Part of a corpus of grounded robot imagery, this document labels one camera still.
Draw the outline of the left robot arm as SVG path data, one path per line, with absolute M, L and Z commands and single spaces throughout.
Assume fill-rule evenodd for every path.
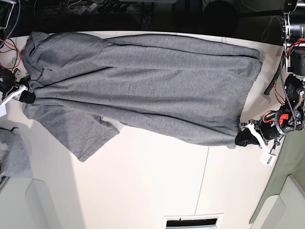
M 260 120 L 240 123 L 235 144 L 263 146 L 274 140 L 274 145 L 278 146 L 284 135 L 305 128 L 305 2 L 287 0 L 282 10 L 242 14 L 242 17 L 255 16 L 281 18 L 284 50 L 277 71 L 264 94 L 269 95 L 271 90 L 276 90 L 276 82 L 280 79 L 285 98 L 280 102 L 279 110 L 266 112 Z

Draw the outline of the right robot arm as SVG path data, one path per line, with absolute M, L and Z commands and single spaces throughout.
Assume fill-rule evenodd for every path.
M 4 5 L 4 25 L 0 26 L 0 53 L 6 54 L 8 52 L 14 52 L 15 57 L 13 59 L 13 65 L 11 67 L 5 67 L 3 64 L 0 65 L 0 92 L 2 93 L 1 103 L 10 99 L 17 100 L 21 103 L 32 104 L 35 101 L 35 93 L 30 87 L 30 76 L 24 76 L 18 79 L 20 70 L 18 66 L 21 63 L 22 57 L 21 52 L 17 48 L 16 43 L 10 38 L 12 32 L 17 26 L 21 15 L 21 1 L 20 0 L 2 0 L 1 4 Z M 17 16 L 15 22 L 10 29 L 10 32 L 6 35 L 4 30 L 9 25 L 10 17 L 17 8 Z

